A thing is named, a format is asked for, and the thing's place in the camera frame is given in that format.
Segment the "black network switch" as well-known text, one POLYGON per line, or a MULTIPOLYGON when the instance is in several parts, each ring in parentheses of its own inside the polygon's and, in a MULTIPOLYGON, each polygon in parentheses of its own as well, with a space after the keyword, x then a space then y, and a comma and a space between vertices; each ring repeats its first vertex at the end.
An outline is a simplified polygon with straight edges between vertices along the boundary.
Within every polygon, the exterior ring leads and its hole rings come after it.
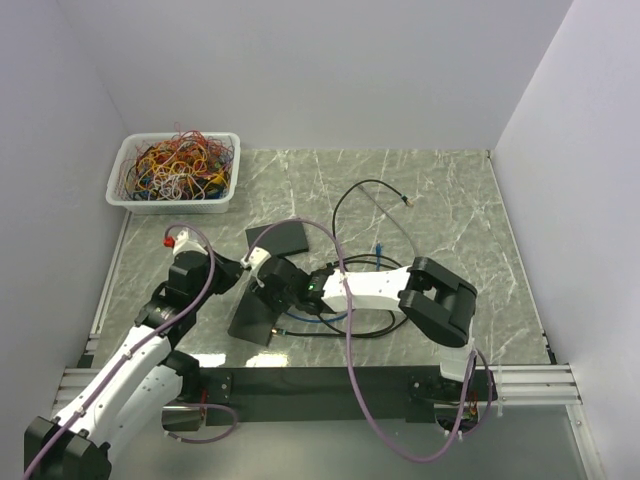
POLYGON ((282 314, 282 304, 252 281, 245 289, 227 333, 236 339, 266 347, 272 328, 282 314))
POLYGON ((272 228, 256 244, 272 256, 291 256, 309 251, 309 242, 300 222, 285 222, 272 228))

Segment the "black ethernet cable short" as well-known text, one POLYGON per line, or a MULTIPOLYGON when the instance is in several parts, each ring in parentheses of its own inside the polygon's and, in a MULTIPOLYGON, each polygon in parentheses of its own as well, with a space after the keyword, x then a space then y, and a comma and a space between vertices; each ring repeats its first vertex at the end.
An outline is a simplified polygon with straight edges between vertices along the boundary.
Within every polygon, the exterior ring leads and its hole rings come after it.
POLYGON ((398 293, 408 281, 408 268, 387 255, 357 254, 344 261, 345 272, 334 262, 312 274, 306 288, 320 297, 320 311, 310 316, 332 335, 382 337, 404 322, 398 293))

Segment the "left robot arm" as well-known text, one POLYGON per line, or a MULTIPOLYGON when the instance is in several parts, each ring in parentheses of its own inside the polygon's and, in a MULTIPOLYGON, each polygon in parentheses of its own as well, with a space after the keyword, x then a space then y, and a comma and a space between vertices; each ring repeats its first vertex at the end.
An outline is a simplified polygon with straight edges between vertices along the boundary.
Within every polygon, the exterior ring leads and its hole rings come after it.
POLYGON ((167 279, 111 359, 66 407, 27 428, 24 478, 106 479, 119 448, 165 405, 193 400, 203 410, 200 364, 177 346, 198 310, 235 286, 243 270, 201 247, 175 250, 167 279))

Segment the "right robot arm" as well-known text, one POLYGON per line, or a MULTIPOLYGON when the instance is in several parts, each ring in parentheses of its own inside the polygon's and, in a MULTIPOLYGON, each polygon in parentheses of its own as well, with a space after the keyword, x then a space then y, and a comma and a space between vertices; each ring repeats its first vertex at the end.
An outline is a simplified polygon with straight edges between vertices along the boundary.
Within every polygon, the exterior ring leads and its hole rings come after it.
POLYGON ((348 309, 404 314, 438 345, 443 393, 461 399, 473 390, 467 361, 478 291, 436 261, 418 257, 393 270, 343 273, 325 267, 308 274, 285 258, 260 252, 251 254, 245 267, 260 290, 285 309, 294 306, 314 317, 348 309))

